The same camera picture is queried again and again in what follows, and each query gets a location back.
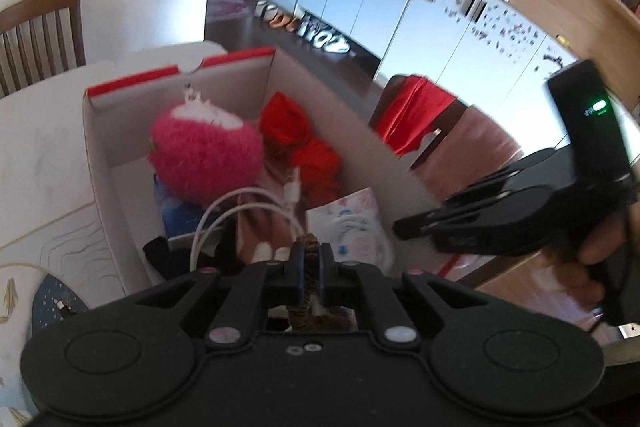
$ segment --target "red cloth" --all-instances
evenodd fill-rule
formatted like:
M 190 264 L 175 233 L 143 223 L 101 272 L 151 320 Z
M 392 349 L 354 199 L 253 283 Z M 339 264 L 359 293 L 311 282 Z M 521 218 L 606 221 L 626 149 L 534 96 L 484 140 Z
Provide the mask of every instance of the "red cloth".
M 311 206 L 338 199 L 335 177 L 342 163 L 340 156 L 315 136 L 302 107 L 276 92 L 262 110 L 260 132 L 268 150 L 284 154 L 289 167 L 300 167 L 300 184 Z
M 433 120 L 455 99 L 426 77 L 412 74 L 380 118 L 376 133 L 398 156 L 418 150 L 422 138 L 435 130 Z

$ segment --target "slipper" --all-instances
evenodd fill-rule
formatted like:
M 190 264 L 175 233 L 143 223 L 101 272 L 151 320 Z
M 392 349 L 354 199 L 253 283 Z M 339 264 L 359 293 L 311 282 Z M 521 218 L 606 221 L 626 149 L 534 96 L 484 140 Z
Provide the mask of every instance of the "slipper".
M 271 28 L 275 28 L 275 25 L 280 24 L 280 22 L 282 22 L 283 17 L 284 17 L 284 13 L 278 13 L 273 19 L 269 21 L 269 26 Z
M 286 31 L 288 31 L 289 33 L 293 33 L 294 31 L 296 31 L 298 28 L 300 27 L 300 19 L 298 19 L 297 17 L 293 17 L 293 19 L 291 20 L 291 22 L 289 24 L 287 24 L 286 26 Z
M 270 22 L 273 18 L 278 15 L 278 7 L 275 4 L 268 4 L 264 9 L 264 15 L 262 16 L 262 20 L 265 22 Z
M 284 28 L 284 26 L 291 22 L 291 19 L 291 15 L 283 14 L 282 16 L 276 17 L 273 21 L 271 21 L 269 23 L 269 26 L 271 28 Z
M 298 28 L 296 35 L 299 37 L 304 37 L 306 34 L 306 31 L 310 28 L 310 26 L 311 26 L 311 17 L 309 17 L 309 15 L 305 15 L 304 18 L 302 19 L 302 22 L 300 23 L 300 27 Z
M 308 30 L 306 31 L 305 40 L 311 42 L 314 39 L 314 37 L 318 34 L 319 31 L 320 31 L 320 26 L 318 21 L 312 22 Z
M 318 32 L 314 37 L 313 46 L 315 48 L 322 48 L 325 44 L 328 44 L 334 38 L 334 33 L 330 30 L 322 30 Z
M 342 35 L 336 35 L 323 47 L 327 53 L 347 53 L 351 46 Z
M 254 11 L 254 15 L 256 17 L 260 17 L 260 19 L 262 17 L 264 17 L 264 11 L 267 9 L 267 1 L 258 1 L 255 5 L 255 11 Z

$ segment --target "white box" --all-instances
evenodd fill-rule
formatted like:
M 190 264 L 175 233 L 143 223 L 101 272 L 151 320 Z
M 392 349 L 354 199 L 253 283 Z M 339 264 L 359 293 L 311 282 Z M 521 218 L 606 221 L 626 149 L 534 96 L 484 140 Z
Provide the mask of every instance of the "white box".
M 148 133 L 163 111 L 183 99 L 186 84 L 249 121 L 258 120 L 275 92 L 293 98 L 305 108 L 318 137 L 342 158 L 338 185 L 343 194 L 373 189 L 394 247 L 392 274 L 410 267 L 436 272 L 449 258 L 436 253 L 428 239 L 399 241 L 392 233 L 395 219 L 437 204 L 418 178 L 318 78 L 284 52 L 260 48 L 204 58 L 194 71 L 170 66 L 87 90 L 83 116 L 89 170 L 106 240 L 127 294 L 158 282 L 142 255 L 142 246 L 162 234 L 146 161 Z

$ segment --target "white cable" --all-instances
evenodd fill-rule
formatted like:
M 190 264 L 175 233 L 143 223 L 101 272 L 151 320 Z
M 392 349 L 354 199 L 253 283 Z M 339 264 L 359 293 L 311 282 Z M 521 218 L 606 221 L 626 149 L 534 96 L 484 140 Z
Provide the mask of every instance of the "white cable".
M 364 214 L 342 214 L 335 217 L 328 224 L 328 229 L 334 229 L 335 238 L 330 243 L 339 243 L 338 236 L 340 231 L 338 225 L 343 223 L 351 223 L 354 228 L 361 232 L 370 233 L 376 241 L 375 264 L 380 268 L 382 273 L 388 273 L 394 263 L 394 249 L 391 246 L 389 238 L 386 237 L 386 233 L 382 228 L 382 225 L 376 219 L 365 216 Z M 338 252 L 334 252 L 336 261 L 340 261 Z
M 295 238 L 298 237 L 299 235 L 302 235 L 303 233 L 305 233 L 304 229 L 302 228 L 302 225 L 300 224 L 298 219 L 293 214 L 291 214 L 289 211 L 287 211 L 286 208 L 282 208 L 280 206 L 276 206 L 275 204 L 260 203 L 260 202 L 243 203 L 243 204 L 240 204 L 238 206 L 235 206 L 234 208 L 239 208 L 239 207 L 242 206 L 246 210 L 250 210 L 251 207 L 248 206 L 250 204 L 259 205 L 259 206 L 253 206 L 253 208 L 262 208 L 263 210 L 271 210 L 272 212 L 276 212 L 277 214 L 280 214 L 281 216 L 286 217 L 289 220 L 289 222 L 291 223 L 292 228 L 293 228 L 292 237 L 291 237 L 292 241 L 294 241 Z M 209 225 L 209 228 L 205 231 L 204 235 L 202 236 L 202 239 L 200 240 L 200 243 L 198 245 L 198 251 L 200 251 L 202 249 L 202 247 L 206 243 L 207 239 L 209 238 L 209 235 L 211 235 L 211 233 L 215 230 L 215 227 L 216 227 L 216 222 L 214 221 L 213 223 L 211 223 Z
M 204 242 L 207 240 L 209 235 L 213 232 L 215 227 L 218 226 L 220 223 L 222 223 L 222 221 L 224 221 L 227 217 L 233 216 L 234 214 L 237 214 L 238 212 L 242 212 L 243 210 L 251 210 L 252 208 L 260 208 L 262 210 L 271 210 L 276 214 L 280 214 L 281 216 L 286 217 L 287 219 L 289 219 L 290 222 L 292 222 L 292 224 L 296 227 L 297 235 L 302 235 L 304 233 L 304 229 L 302 228 L 302 225 L 300 225 L 300 222 L 298 221 L 298 219 L 295 216 L 292 216 L 291 214 L 287 213 L 287 211 L 282 209 L 281 207 L 271 203 L 244 203 L 244 204 L 239 204 L 234 208 L 230 208 L 228 211 L 218 216 L 218 218 L 213 223 L 211 223 L 210 227 L 207 229 L 207 232 L 202 237 L 202 240 L 200 242 L 201 245 L 204 244 Z M 201 248 L 201 247 L 199 248 L 198 244 L 196 243 L 198 239 L 198 234 L 199 234 L 199 231 L 196 230 L 196 235 L 193 237 L 193 243 L 191 245 L 191 256 L 189 259 L 190 271 L 194 271 L 198 264 L 198 254 Z
M 275 204 L 277 204 L 280 207 L 285 206 L 285 202 L 283 200 L 281 200 L 272 192 L 260 187 L 236 188 L 236 190 L 232 190 L 231 192 L 226 193 L 224 196 L 220 196 L 216 201 L 214 201 L 209 205 L 209 208 L 207 208 L 205 213 L 200 218 L 200 221 L 198 222 L 196 231 L 193 234 L 193 241 L 191 241 L 190 259 L 192 259 L 194 256 L 196 256 L 196 260 L 198 258 L 197 253 L 200 252 L 200 249 L 202 248 L 202 245 L 203 245 L 203 243 L 199 245 L 198 240 L 200 238 L 200 234 L 202 233 L 202 229 L 205 223 L 207 222 L 207 219 L 209 218 L 209 214 L 211 214 L 223 201 L 228 200 L 228 198 L 232 198 L 233 196 L 239 196 L 240 194 L 260 194 L 261 196 L 270 198 L 271 201 L 273 201 Z

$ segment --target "screw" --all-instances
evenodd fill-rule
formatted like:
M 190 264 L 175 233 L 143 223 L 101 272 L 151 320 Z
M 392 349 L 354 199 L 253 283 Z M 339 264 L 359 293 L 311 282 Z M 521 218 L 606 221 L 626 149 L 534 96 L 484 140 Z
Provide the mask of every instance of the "screw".
M 392 326 L 385 330 L 385 338 L 390 342 L 398 344 L 413 342 L 417 336 L 418 333 L 416 333 L 414 328 L 407 326 Z
M 305 353 L 305 350 L 300 346 L 289 346 L 286 351 L 288 355 L 293 355 L 294 357 L 299 357 Z
M 308 351 L 310 353 L 315 353 L 316 351 L 321 351 L 321 350 L 322 350 L 321 344 L 318 344 L 315 342 L 309 342 L 305 344 L 305 351 Z
M 233 344 L 239 341 L 241 336 L 240 330 L 230 326 L 213 328 L 209 331 L 209 340 L 216 344 Z

